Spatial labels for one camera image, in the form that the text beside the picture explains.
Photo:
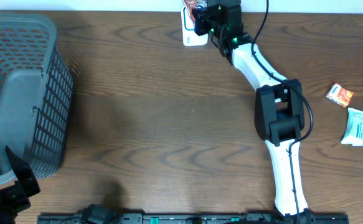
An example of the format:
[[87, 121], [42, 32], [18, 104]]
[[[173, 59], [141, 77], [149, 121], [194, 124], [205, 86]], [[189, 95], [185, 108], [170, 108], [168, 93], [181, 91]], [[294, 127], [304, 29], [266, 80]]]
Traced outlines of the red patterned packet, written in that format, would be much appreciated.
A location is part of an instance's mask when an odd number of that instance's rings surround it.
[[182, 0], [183, 5], [187, 9], [188, 15], [192, 22], [195, 22], [195, 17], [192, 13], [193, 9], [198, 9], [199, 6], [206, 7], [207, 1], [206, 0]]

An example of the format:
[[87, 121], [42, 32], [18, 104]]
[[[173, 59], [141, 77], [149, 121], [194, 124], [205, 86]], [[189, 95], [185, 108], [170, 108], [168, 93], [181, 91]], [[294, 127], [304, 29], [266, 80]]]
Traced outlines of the orange small box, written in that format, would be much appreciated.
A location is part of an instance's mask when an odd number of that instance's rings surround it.
[[349, 105], [353, 94], [353, 91], [343, 88], [338, 83], [334, 83], [326, 94], [326, 98], [346, 108]]

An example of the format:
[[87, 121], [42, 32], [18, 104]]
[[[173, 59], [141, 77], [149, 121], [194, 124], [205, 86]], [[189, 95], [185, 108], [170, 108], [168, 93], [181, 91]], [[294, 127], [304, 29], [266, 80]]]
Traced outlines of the teal white wipes packet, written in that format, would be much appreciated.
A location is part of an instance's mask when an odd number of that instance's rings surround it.
[[348, 108], [348, 119], [346, 132], [341, 144], [352, 146], [363, 146], [363, 111], [355, 108]]

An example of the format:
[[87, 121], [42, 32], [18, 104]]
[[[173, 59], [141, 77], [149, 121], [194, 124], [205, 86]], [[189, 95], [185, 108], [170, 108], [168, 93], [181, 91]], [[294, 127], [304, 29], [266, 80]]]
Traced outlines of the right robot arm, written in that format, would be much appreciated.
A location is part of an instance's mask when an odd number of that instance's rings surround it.
[[304, 116], [313, 117], [301, 83], [278, 73], [262, 56], [258, 36], [244, 31], [240, 1], [184, 1], [198, 35], [209, 34], [214, 46], [255, 90], [254, 123], [271, 156], [275, 179], [273, 223], [311, 223], [299, 167]]

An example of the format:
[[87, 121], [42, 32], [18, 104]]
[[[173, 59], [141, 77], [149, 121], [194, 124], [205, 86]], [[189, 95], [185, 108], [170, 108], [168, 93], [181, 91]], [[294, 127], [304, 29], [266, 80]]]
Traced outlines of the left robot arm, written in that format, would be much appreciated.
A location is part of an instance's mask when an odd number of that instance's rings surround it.
[[[40, 193], [39, 183], [30, 165], [5, 147], [9, 163], [17, 180], [13, 185], [0, 188], [0, 223], [15, 224], [19, 213], [31, 207], [30, 197]], [[39, 216], [38, 223], [99, 223], [119, 222], [119, 215], [105, 207], [91, 204], [75, 215]]]

